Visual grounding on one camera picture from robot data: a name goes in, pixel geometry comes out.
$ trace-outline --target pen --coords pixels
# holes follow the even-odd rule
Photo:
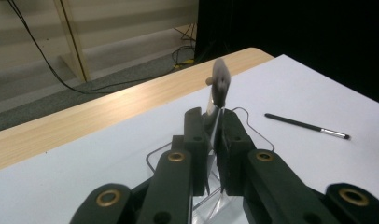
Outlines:
[[[276,115],[273,115],[273,114],[265,114],[265,117],[267,117],[269,119],[276,119],[276,120],[279,120],[279,121],[283,121],[283,122],[289,123],[289,124],[294,124],[294,125],[297,125],[297,126],[300,126],[300,127],[303,127],[303,128],[307,128],[307,129],[311,129],[311,130],[314,130],[314,131],[317,131],[317,132],[330,134],[330,135],[333,135],[333,136],[336,136],[336,137],[340,137],[340,138],[343,138],[343,139],[350,139],[350,136],[348,134],[338,133],[338,132],[335,132],[335,131],[332,131],[332,130],[328,130],[328,129],[325,129],[325,128],[317,127],[317,126],[312,125],[312,124],[302,123],[302,122],[299,122],[297,120],[286,119],[286,118],[282,118],[282,117],[279,117],[279,116],[276,116]]]

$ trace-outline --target white tabletop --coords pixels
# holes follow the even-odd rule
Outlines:
[[[209,94],[209,88],[196,91],[0,170],[0,223],[68,223],[88,194],[103,184],[129,188],[140,184],[152,176],[146,155],[170,142],[172,135],[183,134],[184,113],[197,106],[204,111]],[[379,104],[375,101],[280,56],[232,78],[226,107],[237,106],[250,113],[251,125],[274,144],[275,152],[309,187],[325,192],[327,185],[345,182],[379,199]],[[265,113],[352,138],[266,119]],[[225,220],[246,221],[241,204],[234,201],[233,206],[237,215]]]

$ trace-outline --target desk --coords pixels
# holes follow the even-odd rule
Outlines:
[[[227,108],[246,108],[250,123],[274,143],[276,152],[309,187],[324,192],[331,183],[346,182],[379,198],[379,104],[284,55],[272,59],[257,49],[246,49],[225,57],[233,74],[243,64],[253,66],[254,59],[269,62],[232,78]],[[0,155],[21,158],[9,161],[16,163],[11,166],[0,163],[0,223],[65,223],[93,189],[105,183],[133,188],[150,177],[146,155],[173,134],[182,134],[186,110],[206,105],[210,88],[202,87],[211,65],[173,74],[181,84],[159,85],[169,77],[158,78],[34,125],[7,130],[29,133],[20,140],[15,135],[12,141],[7,135],[0,137],[1,143],[10,145],[5,148],[17,148]],[[293,127],[266,119],[264,113],[348,133],[352,139]],[[48,131],[43,132],[43,125]],[[32,144],[26,143],[26,137]],[[21,156],[28,152],[21,151],[21,141],[32,154]],[[243,223],[246,218],[239,215],[223,219]]]

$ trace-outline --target carpeted floor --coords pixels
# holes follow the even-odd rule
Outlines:
[[[177,63],[193,59],[193,53],[192,49],[180,49],[178,53],[174,55],[168,54],[158,59],[123,69],[106,77],[101,77],[94,81],[79,85],[76,89],[95,90],[112,85],[109,88],[101,89],[99,91],[120,91],[155,77],[168,76],[168,74],[178,69],[190,66],[190,64],[187,64],[175,69]],[[0,131],[64,110],[74,105],[88,102],[104,95],[105,93],[84,94],[72,90],[64,90],[54,93],[29,104],[20,105],[16,108],[0,113]]]

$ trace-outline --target marker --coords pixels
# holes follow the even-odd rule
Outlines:
[[[333,135],[335,137],[340,137],[340,138],[343,138],[343,139],[350,139],[350,136],[348,134],[338,133],[338,132],[335,132],[335,131],[332,131],[332,130],[328,130],[328,129],[325,129],[325,128],[317,127],[317,126],[312,125],[312,124],[302,123],[302,122],[299,122],[297,120],[286,119],[286,118],[282,118],[282,117],[279,117],[279,116],[276,116],[276,115],[273,115],[273,114],[265,114],[265,117],[267,117],[269,119],[276,119],[276,120],[279,120],[279,121],[283,121],[283,122],[289,123],[289,124],[294,124],[294,125],[297,125],[297,126],[300,126],[300,127],[303,127],[303,128],[307,128],[307,129],[311,129],[311,130],[314,130],[314,131],[317,131],[317,132],[326,133],[326,134],[329,134],[329,135]]]

